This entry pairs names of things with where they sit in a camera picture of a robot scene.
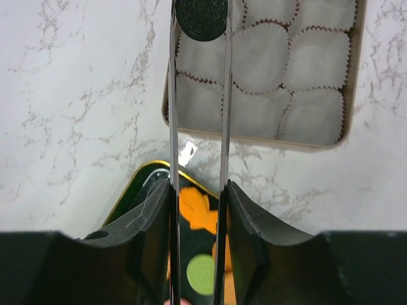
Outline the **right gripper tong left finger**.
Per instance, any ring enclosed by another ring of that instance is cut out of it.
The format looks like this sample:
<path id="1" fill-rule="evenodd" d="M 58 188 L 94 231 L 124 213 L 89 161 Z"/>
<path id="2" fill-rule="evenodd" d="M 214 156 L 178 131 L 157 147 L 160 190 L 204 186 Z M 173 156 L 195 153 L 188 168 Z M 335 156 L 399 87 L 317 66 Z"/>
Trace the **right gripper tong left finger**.
<path id="1" fill-rule="evenodd" d="M 169 36 L 169 142 L 170 142 L 170 303 L 181 303 L 181 267 L 179 232 L 179 173 L 178 173 L 178 134 L 176 107 L 176 2 L 170 5 Z"/>

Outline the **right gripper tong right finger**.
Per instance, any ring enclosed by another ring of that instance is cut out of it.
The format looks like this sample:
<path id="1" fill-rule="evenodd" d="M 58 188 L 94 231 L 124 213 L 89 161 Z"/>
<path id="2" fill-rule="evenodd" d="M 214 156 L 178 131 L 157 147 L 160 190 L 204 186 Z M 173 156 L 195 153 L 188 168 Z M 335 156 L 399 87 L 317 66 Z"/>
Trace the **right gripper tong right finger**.
<path id="1" fill-rule="evenodd" d="M 224 66 L 224 95 L 223 95 L 223 118 L 221 134 L 221 163 L 220 163 L 220 195 L 218 203 L 217 240 L 216 240 L 216 272 L 214 280 L 215 305 L 224 303 L 224 272 L 227 232 L 227 192 L 228 165 L 230 150 L 230 114 L 231 114 L 231 86 L 233 84 L 231 75 L 232 64 L 232 37 L 233 37 L 233 2 L 227 1 L 226 15 L 226 49 Z"/>

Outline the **green macaron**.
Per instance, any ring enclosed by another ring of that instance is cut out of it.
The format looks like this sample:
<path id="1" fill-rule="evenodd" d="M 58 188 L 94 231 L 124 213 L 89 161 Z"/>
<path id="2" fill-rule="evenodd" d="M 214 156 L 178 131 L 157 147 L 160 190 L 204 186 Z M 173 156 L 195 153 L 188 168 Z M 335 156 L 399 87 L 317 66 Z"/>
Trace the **green macaron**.
<path id="1" fill-rule="evenodd" d="M 215 262 L 209 254 L 198 254 L 188 263 L 186 276 L 190 287 L 198 294 L 211 296 L 214 292 Z"/>

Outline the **gold cookie tin box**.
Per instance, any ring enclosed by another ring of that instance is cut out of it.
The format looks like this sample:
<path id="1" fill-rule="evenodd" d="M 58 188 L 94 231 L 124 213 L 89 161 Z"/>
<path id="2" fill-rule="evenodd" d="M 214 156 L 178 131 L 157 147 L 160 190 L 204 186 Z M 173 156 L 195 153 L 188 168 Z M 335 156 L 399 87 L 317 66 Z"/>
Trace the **gold cookie tin box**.
<path id="1" fill-rule="evenodd" d="M 234 1 L 230 132 L 333 147 L 349 133 L 365 1 Z M 176 20 L 177 125 L 219 135 L 226 34 L 189 38 Z"/>

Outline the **black sandwich cookie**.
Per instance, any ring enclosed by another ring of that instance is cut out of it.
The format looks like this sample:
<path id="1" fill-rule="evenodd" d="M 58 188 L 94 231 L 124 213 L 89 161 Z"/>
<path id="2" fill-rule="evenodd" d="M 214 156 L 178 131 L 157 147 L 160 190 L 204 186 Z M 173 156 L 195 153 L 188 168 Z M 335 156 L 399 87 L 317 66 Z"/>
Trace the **black sandwich cookie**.
<path id="1" fill-rule="evenodd" d="M 189 38 L 208 42 L 224 34 L 228 3 L 224 0 L 178 0 L 175 13 L 177 23 Z"/>

